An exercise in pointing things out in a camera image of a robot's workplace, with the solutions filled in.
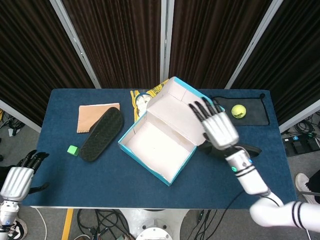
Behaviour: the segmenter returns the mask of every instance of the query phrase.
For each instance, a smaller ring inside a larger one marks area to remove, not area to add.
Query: tennis ball
[[[241,104],[234,105],[233,108],[231,109],[231,114],[234,116],[236,119],[241,119],[246,115],[246,108],[245,106]]]

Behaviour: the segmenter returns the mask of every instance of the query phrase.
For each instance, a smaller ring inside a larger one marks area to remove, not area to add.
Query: green block
[[[67,152],[71,155],[78,156],[79,148],[76,146],[70,145]]]

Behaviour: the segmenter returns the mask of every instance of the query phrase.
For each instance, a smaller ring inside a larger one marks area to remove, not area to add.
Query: peach notebook
[[[78,127],[76,132],[88,133],[90,128],[98,121],[101,116],[109,109],[115,107],[120,110],[119,103],[81,105],[79,106]]]

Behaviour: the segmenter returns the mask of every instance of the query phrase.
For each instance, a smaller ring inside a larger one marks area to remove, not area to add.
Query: dark curtain
[[[42,125],[52,89],[93,88],[49,1],[0,2],[0,99]]]
[[[224,88],[271,0],[175,0],[169,77]]]
[[[160,83],[161,0],[63,0],[103,88]]]
[[[279,124],[320,99],[320,1],[285,0],[235,89],[270,90]]]

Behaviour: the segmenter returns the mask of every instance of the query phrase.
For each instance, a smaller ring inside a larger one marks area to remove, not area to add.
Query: white robotic arm
[[[194,103],[201,113],[192,104],[189,106],[202,123],[207,139],[216,149],[225,151],[225,159],[245,192],[261,197],[250,207],[252,219],[263,227],[291,226],[320,232],[320,205],[294,201],[284,205],[261,178],[247,151],[236,146],[239,135],[218,102],[214,100],[211,105],[205,97],[202,100],[208,111],[197,101]]]
[[[29,152],[17,166],[9,170],[5,178],[0,192],[4,199],[0,206],[0,240],[6,240],[8,238],[10,227],[14,224],[18,215],[19,203],[21,203],[29,193],[38,192],[45,188],[30,189],[32,179],[41,162],[49,156],[49,154],[45,152],[39,152],[34,155],[35,153],[36,150]]]

